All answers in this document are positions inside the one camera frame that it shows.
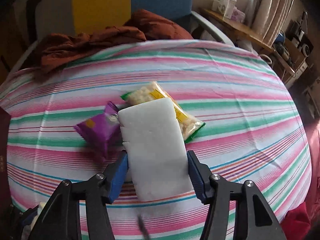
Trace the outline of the grey yellow blue headboard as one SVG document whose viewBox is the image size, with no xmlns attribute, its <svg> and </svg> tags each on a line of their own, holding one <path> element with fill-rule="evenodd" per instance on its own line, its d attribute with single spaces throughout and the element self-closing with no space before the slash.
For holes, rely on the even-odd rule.
<svg viewBox="0 0 320 240">
<path fill-rule="evenodd" d="M 35 8 L 38 40 L 52 33 L 75 36 L 121 26 L 144 9 L 170 20 L 191 13 L 192 0 L 41 0 Z"/>
</svg>

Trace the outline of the wooden side shelf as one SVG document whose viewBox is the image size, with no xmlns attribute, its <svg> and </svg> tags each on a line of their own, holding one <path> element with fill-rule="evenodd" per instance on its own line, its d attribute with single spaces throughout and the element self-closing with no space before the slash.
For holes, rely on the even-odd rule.
<svg viewBox="0 0 320 240">
<path fill-rule="evenodd" d="M 223 17 L 218 12 L 214 12 L 210 9 L 200 8 L 200 13 L 203 16 L 211 17 L 226 28 L 230 29 L 236 36 L 240 36 L 242 38 L 245 38 L 260 47 L 266 49 L 267 51 L 273 53 L 274 48 L 271 45 L 268 45 L 263 41 L 263 38 L 259 36 L 256 32 L 254 32 L 251 28 L 248 26 L 240 23 L 232 21 L 228 18 Z"/>
</svg>

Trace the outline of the pink patterned curtain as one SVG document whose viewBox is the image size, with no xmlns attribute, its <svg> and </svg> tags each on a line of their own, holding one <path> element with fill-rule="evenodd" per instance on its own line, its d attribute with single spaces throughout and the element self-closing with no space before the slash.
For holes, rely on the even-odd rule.
<svg viewBox="0 0 320 240">
<path fill-rule="evenodd" d="M 254 0 L 251 29 L 271 46 L 290 12 L 293 0 Z"/>
</svg>

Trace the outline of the striped pink green bedsheet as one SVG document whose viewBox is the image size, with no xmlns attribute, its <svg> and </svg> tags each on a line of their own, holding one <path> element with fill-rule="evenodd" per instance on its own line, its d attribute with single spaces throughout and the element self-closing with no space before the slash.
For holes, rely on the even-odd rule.
<svg viewBox="0 0 320 240">
<path fill-rule="evenodd" d="M 205 123 L 186 151 L 212 175 L 213 197 L 193 189 L 141 202 L 128 169 L 108 203 L 108 172 L 122 151 L 121 130 L 106 159 L 74 126 L 109 101 L 156 81 Z M 260 57 L 223 43 L 158 40 L 108 48 L 45 74 L 38 66 L 1 85 L 10 115 L 11 197 L 38 212 L 30 239 L 285 239 L 281 221 L 311 181 L 302 120 L 288 90 Z"/>
</svg>

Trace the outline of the red cloth at corner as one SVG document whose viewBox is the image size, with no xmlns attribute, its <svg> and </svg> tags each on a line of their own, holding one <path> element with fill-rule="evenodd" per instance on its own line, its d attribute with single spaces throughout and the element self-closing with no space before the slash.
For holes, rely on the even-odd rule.
<svg viewBox="0 0 320 240">
<path fill-rule="evenodd" d="M 280 225 L 287 240 L 303 240 L 311 228 L 306 203 L 288 211 Z"/>
</svg>

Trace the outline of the white boxes on shelf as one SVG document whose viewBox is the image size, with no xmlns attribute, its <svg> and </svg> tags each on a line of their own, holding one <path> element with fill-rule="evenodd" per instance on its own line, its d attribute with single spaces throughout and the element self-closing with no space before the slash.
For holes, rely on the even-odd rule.
<svg viewBox="0 0 320 240">
<path fill-rule="evenodd" d="M 213 0 L 212 11 L 220 13 L 224 18 L 244 23 L 245 13 L 236 7 L 237 0 Z"/>
</svg>

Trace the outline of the purple snack packet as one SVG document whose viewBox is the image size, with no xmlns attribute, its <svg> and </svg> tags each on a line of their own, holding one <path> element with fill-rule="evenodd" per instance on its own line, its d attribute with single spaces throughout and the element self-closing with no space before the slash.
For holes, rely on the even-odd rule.
<svg viewBox="0 0 320 240">
<path fill-rule="evenodd" d="M 76 132 L 94 148 L 101 158 L 107 158 L 108 148 L 120 133 L 118 112 L 118 107 L 109 101 L 103 113 L 74 126 Z"/>
</svg>

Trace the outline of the dark red blanket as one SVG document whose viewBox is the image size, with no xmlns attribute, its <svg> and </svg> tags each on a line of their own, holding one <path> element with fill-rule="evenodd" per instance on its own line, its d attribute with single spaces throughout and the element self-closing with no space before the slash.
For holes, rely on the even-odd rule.
<svg viewBox="0 0 320 240">
<path fill-rule="evenodd" d="M 122 44 L 154 40 L 191 40 L 193 37 L 179 24 L 139 9 L 122 26 L 106 27 L 93 33 L 76 37 L 63 34 L 47 35 L 39 44 L 40 67 L 47 74 L 70 62 L 91 56 L 103 49 Z"/>
</svg>

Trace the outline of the white foam block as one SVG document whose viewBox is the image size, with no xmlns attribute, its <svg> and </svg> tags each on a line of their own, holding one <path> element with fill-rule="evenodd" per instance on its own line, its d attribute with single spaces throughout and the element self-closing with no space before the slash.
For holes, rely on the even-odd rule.
<svg viewBox="0 0 320 240">
<path fill-rule="evenodd" d="M 187 151 L 170 98 L 122 109 L 118 120 L 129 171 L 141 202 L 192 190 Z"/>
</svg>

